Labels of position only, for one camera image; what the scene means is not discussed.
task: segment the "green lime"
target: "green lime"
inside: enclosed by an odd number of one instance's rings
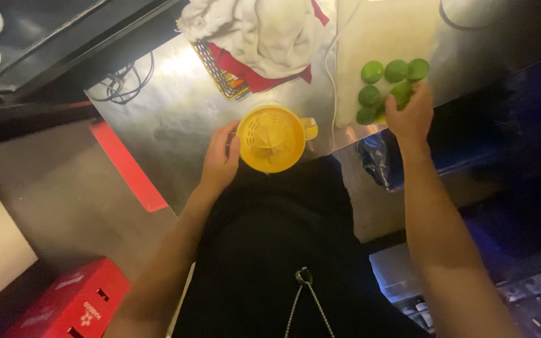
[[[408,64],[401,59],[395,59],[385,66],[385,79],[390,83],[400,82],[408,75]]]
[[[359,125],[371,125],[380,116],[377,105],[362,107],[356,114],[356,122]]]
[[[358,93],[358,102],[363,106],[370,107],[379,100],[379,89],[373,85],[367,85]]]
[[[370,61],[360,71],[360,77],[368,84],[373,84],[383,77],[383,65],[379,61]]]
[[[419,81],[429,74],[429,63],[424,59],[414,59],[408,63],[408,79]]]
[[[395,97],[398,110],[402,110],[410,102],[412,97],[412,84],[410,81],[402,81],[391,89],[390,93]]]

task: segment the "white towel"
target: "white towel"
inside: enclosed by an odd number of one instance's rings
[[[302,72],[325,34],[310,0],[191,0],[177,25],[267,79]]]

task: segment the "red crate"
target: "red crate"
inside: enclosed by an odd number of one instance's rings
[[[109,258],[58,278],[5,338],[100,338],[130,283]]]

